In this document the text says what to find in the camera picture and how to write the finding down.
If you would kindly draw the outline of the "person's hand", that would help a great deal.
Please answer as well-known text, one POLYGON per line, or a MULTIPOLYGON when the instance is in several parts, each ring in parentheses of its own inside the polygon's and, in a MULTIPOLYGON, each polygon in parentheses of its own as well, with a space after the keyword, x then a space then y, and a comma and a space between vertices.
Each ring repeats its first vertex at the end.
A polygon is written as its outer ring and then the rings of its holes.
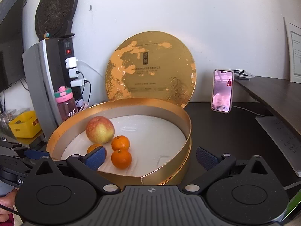
MULTIPOLYGON (((1 205, 13 209, 13 206, 15 205, 15 197, 17 192, 18 190, 14 188, 6 196, 1 197, 1 205)), ((9 211, 1 209, 1 222, 7 221, 9 219, 9 214, 9 211)))

